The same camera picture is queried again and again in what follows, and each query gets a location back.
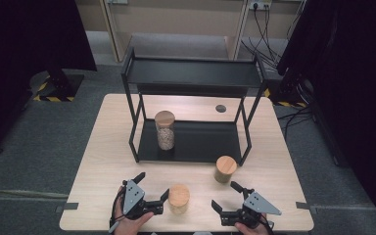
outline power outlet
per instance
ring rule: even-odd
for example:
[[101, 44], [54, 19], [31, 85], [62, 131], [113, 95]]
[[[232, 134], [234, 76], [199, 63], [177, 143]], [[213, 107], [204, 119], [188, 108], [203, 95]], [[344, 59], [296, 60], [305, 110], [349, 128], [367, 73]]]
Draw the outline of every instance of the power outlet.
[[251, 10], [255, 9], [255, 3], [258, 4], [258, 11], [270, 10], [271, 0], [252, 0], [249, 6]]

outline wooden table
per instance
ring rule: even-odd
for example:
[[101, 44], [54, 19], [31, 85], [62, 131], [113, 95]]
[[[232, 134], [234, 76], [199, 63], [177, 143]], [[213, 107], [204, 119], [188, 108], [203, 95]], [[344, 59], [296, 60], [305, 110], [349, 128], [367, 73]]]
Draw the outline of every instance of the wooden table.
[[[158, 111], [170, 110], [177, 119], [232, 120], [238, 108], [237, 99], [227, 98], [144, 96], [144, 102], [148, 118]], [[246, 99], [246, 107], [250, 107], [252, 102], [253, 99]], [[224, 105], [227, 111], [223, 114], [217, 112], [216, 105]], [[244, 128], [242, 123], [238, 125], [240, 145], [243, 146], [245, 136], [244, 130], [241, 130]], [[131, 126], [125, 96], [107, 95], [68, 199], [68, 203], [78, 203], [78, 208], [64, 210], [61, 228], [68, 231], [107, 231], [112, 203], [122, 180], [134, 178], [145, 171], [146, 177], [139, 186], [146, 192], [146, 201], [158, 200], [167, 188], [176, 183], [187, 185], [191, 198], [187, 212], [180, 215], [172, 214], [166, 201], [164, 214], [151, 218], [141, 231], [236, 231], [235, 227], [220, 225], [219, 215], [212, 209], [211, 201], [218, 202], [224, 211], [235, 211], [241, 208], [243, 196], [229, 184], [215, 181], [215, 164], [136, 163], [128, 145]], [[268, 216], [275, 223], [274, 230], [311, 230], [313, 220], [309, 210], [297, 209], [297, 202], [305, 203], [306, 199], [268, 99], [261, 98], [250, 132], [252, 150], [231, 180], [243, 187], [254, 188], [282, 211], [282, 215]], [[136, 147], [139, 137], [140, 133], [135, 137]]]

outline gray carpet floor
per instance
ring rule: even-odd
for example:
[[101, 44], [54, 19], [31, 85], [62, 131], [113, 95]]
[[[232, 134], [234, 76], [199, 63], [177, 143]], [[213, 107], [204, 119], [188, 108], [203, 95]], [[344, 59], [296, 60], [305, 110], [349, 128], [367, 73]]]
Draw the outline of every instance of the gray carpet floor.
[[[119, 72], [120, 64], [99, 65], [98, 71], [66, 70], [85, 75], [72, 102], [28, 103], [2, 142], [0, 191], [38, 195], [0, 192], [0, 234], [107, 234], [63, 231], [60, 207], [73, 185], [104, 96], [123, 93]], [[46, 76], [45, 72], [36, 75], [31, 80], [33, 89]], [[274, 110], [278, 117], [297, 111], [277, 106]], [[286, 121], [279, 120], [280, 126]], [[315, 224], [308, 233], [376, 234], [376, 209], [352, 170], [334, 165], [313, 119], [290, 126], [287, 133], [286, 142]], [[279, 193], [288, 192], [279, 189]]]

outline cylindrical container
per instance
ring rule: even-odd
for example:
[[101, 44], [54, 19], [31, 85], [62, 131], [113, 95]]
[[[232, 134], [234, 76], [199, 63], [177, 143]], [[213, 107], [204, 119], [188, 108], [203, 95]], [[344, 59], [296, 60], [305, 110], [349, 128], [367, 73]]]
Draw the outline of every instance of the cylindrical container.
[[190, 194], [189, 189], [184, 184], [174, 184], [169, 188], [168, 201], [170, 211], [175, 214], [185, 213], [188, 209]]
[[237, 169], [236, 161], [229, 156], [219, 157], [216, 161], [214, 178], [220, 183], [227, 183]]
[[170, 150], [175, 145], [174, 123], [175, 115], [170, 111], [160, 111], [155, 115], [158, 144], [162, 150]]

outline hole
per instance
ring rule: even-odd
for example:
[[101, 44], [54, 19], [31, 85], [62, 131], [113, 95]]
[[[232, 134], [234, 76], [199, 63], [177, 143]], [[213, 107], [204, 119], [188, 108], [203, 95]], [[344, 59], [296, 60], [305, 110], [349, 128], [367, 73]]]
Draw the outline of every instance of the hole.
[[223, 105], [217, 105], [217, 106], [215, 106], [215, 109], [219, 113], [225, 113], [227, 111], [227, 108], [225, 108], [225, 106], [223, 106]]

